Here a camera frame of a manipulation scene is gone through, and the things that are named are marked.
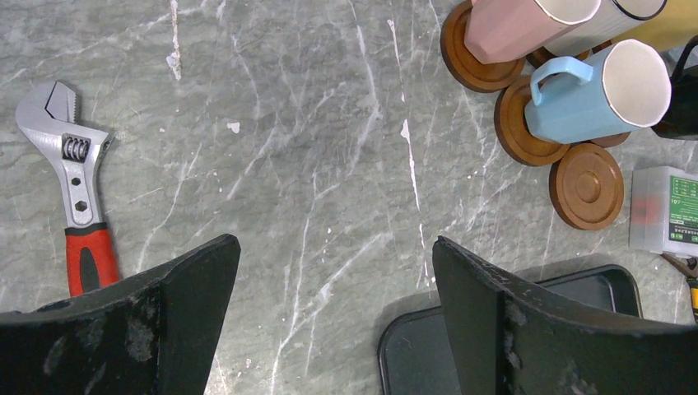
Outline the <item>brown wooden coaster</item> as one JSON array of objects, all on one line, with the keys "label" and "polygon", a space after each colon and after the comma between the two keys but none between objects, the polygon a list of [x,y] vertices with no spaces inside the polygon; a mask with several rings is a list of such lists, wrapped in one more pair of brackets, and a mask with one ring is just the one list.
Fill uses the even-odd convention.
[{"label": "brown wooden coaster", "polygon": [[614,146],[619,146],[620,144],[625,142],[627,138],[630,136],[630,134],[630,132],[624,132],[607,137],[598,137],[590,139],[589,142],[602,148],[610,148]]},{"label": "brown wooden coaster", "polygon": [[593,143],[571,147],[552,165],[549,193],[556,214],[578,230],[601,230],[617,218],[625,199],[619,165]]},{"label": "brown wooden coaster", "polygon": [[505,89],[522,74],[525,58],[505,63],[480,63],[464,44],[472,1],[463,1],[446,17],[440,32],[440,50],[451,75],[463,86],[480,93]]},{"label": "brown wooden coaster", "polygon": [[[578,60],[585,60],[590,54],[592,53],[591,50],[584,51],[583,53],[579,53],[575,55],[575,58]],[[555,55],[551,53],[549,50],[547,50],[544,47],[541,47],[539,49],[535,49],[531,53],[529,53],[526,56],[527,61],[534,67],[538,68],[541,67],[544,63],[548,62],[549,60],[553,58],[558,58],[558,55]]]},{"label": "brown wooden coaster", "polygon": [[522,165],[551,165],[562,158],[570,144],[548,142],[528,130],[524,108],[531,100],[530,77],[520,77],[505,88],[496,100],[494,125],[504,151]]}]

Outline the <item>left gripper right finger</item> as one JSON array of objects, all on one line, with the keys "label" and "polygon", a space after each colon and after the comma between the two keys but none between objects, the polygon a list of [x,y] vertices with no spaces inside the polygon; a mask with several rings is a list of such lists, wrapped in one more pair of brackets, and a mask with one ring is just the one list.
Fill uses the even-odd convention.
[{"label": "left gripper right finger", "polygon": [[697,328],[565,298],[439,237],[433,268],[464,394],[694,394]]}]

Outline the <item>yellow mug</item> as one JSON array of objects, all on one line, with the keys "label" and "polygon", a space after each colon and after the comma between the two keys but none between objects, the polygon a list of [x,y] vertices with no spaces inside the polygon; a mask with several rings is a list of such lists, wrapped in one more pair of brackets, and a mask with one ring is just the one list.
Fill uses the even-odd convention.
[{"label": "yellow mug", "polygon": [[668,0],[653,19],[611,39],[612,43],[634,39],[658,52],[685,45],[697,35],[697,0]]}]

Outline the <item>black handled cream mug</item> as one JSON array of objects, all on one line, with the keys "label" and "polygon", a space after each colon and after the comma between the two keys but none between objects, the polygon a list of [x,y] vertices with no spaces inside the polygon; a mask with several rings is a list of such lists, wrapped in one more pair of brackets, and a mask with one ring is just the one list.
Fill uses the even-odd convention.
[{"label": "black handled cream mug", "polygon": [[672,97],[666,114],[652,130],[662,138],[697,140],[697,65],[686,68],[691,51],[697,46],[692,37],[680,55],[670,76]]}]

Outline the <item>light blue mug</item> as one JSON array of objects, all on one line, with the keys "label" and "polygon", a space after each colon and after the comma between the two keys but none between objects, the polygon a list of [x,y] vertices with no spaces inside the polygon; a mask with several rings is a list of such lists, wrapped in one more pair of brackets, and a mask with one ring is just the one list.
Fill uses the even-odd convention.
[{"label": "light blue mug", "polygon": [[529,132],[560,144],[652,127],[668,111],[672,96],[662,57],[636,39],[617,42],[584,61],[553,58],[533,72],[530,91],[524,109]]}]

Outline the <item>pink mug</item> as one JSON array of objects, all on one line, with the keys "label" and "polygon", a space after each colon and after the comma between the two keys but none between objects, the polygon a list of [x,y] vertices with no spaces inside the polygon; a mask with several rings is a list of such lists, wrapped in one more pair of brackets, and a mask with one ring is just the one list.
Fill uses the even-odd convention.
[{"label": "pink mug", "polygon": [[505,63],[592,19],[595,0],[482,0],[472,3],[463,43],[483,64]]}]

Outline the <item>white ribbed mug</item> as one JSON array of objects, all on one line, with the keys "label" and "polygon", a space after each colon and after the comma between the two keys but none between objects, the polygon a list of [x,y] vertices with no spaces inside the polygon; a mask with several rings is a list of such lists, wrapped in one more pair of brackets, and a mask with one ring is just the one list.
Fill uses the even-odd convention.
[{"label": "white ribbed mug", "polygon": [[552,55],[577,56],[656,17],[667,0],[603,0],[593,18],[543,45]]}]

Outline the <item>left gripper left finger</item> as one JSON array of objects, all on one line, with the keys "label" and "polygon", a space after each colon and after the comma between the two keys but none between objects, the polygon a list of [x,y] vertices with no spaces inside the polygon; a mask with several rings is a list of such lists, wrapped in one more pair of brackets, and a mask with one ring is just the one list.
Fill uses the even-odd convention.
[{"label": "left gripper left finger", "polygon": [[2,314],[2,393],[203,393],[240,252],[223,234],[103,289]]}]

